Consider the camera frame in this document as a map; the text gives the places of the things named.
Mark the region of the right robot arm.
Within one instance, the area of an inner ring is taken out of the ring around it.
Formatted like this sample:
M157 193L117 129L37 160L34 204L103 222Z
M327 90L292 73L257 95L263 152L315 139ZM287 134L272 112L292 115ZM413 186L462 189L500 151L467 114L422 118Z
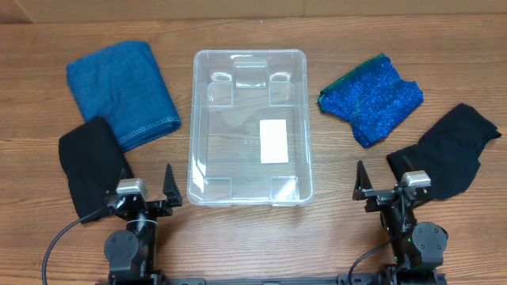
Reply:
M436 269L444 263L448 233L433 222L419 222L414 215L415 207L429 201L430 188L431 179L425 171L409 169L392 189L375 190L364 163L357 162L353 199L364 200L366 212L380 213L388 239L354 261L347 274L349 284L360 279L353 274L356 266L388 245L395 262L361 278L362 284L446 284Z

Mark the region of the blue denim cloth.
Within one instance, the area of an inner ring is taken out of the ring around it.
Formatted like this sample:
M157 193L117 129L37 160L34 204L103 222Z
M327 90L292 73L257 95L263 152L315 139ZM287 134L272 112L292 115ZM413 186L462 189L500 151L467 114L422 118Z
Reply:
M104 118L124 152L176 131L181 118L148 43L128 40L67 65L83 119Z

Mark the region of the black cloth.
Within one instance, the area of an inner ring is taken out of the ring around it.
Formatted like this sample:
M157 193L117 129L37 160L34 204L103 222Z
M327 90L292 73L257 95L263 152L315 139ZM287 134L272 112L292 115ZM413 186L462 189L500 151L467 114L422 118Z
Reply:
M108 214L105 205L122 168L126 169L125 179L134 177L112 128L100 116L59 139L59 160L82 224Z
M431 179L429 196L446 200L465 192L474 180L486 144L501 137L497 127L467 104L458 104L438 120L418 143L387 155L397 181L408 161Z

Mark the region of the sparkly blue garment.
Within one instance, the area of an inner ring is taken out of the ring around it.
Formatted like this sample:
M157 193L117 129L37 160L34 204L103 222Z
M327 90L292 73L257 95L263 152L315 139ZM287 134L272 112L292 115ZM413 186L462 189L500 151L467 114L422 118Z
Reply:
M318 98L320 110L348 122L365 148L384 140L423 102L417 83L403 80L384 54L328 85Z

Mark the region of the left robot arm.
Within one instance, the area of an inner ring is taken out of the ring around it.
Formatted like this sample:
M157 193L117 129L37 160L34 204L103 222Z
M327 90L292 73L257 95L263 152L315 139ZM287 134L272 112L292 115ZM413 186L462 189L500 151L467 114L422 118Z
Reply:
M170 165L166 167L162 193L165 199L147 200L140 178L118 182L107 203L108 211L126 221L126 228L111 234L104 254L109 262L109 284L167 284L165 273L155 268L158 219L171 216L182 197Z

